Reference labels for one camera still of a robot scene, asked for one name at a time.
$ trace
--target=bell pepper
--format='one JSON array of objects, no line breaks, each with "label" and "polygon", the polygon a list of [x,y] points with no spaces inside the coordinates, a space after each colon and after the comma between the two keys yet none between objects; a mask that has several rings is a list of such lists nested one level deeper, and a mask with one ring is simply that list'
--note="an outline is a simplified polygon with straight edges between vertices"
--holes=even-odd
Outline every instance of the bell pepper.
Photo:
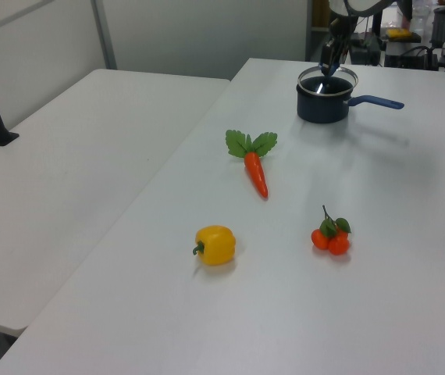
[{"label": "bell pepper", "polygon": [[237,240],[229,228],[220,225],[202,228],[194,241],[197,247],[193,255],[198,254],[200,260],[210,266],[229,262],[235,255]]}]

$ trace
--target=toy carrot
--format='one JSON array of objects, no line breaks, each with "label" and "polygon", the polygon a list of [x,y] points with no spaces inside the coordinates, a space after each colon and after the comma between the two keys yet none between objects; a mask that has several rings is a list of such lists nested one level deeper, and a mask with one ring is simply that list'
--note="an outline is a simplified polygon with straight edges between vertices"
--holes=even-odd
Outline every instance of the toy carrot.
[{"label": "toy carrot", "polygon": [[263,198],[268,198],[268,187],[266,186],[260,158],[276,145],[277,138],[276,133],[268,132],[259,135],[252,142],[251,136],[245,135],[241,131],[228,130],[226,132],[228,153],[237,158],[244,158],[248,174]]}]

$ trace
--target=saucepan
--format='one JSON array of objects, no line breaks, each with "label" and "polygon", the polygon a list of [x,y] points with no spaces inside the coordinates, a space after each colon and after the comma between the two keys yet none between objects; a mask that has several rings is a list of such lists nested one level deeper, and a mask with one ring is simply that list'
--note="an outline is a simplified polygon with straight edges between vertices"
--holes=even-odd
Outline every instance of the saucepan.
[{"label": "saucepan", "polygon": [[305,70],[297,82],[297,114],[312,123],[334,123],[349,113],[349,107],[372,103],[392,109],[402,109],[403,103],[371,95],[351,97],[358,84],[352,70],[340,67],[331,76],[323,75],[318,67]]}]

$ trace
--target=pot handle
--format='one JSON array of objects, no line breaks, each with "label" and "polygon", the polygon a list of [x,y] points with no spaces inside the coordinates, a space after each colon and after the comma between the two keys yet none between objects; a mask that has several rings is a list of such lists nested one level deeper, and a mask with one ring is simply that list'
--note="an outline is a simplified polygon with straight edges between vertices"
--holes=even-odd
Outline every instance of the pot handle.
[{"label": "pot handle", "polygon": [[372,96],[372,95],[362,95],[356,98],[351,98],[347,101],[347,105],[349,105],[350,107],[354,107],[355,105],[361,103],[372,103],[392,109],[402,109],[404,107],[403,103],[395,102],[394,100],[379,98],[377,96]]}]

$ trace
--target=orange tomato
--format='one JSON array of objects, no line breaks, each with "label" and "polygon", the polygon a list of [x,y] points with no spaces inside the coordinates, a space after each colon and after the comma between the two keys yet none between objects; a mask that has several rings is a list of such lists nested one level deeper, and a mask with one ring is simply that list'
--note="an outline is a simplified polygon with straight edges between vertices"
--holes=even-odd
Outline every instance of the orange tomato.
[{"label": "orange tomato", "polygon": [[326,250],[329,248],[330,238],[324,236],[320,229],[315,229],[311,233],[311,240],[320,250]]},{"label": "orange tomato", "polygon": [[348,232],[344,232],[342,229],[337,227],[337,236],[347,238],[348,235]]},{"label": "orange tomato", "polygon": [[347,252],[350,245],[346,237],[336,236],[330,240],[329,250],[333,255],[342,255]]}]

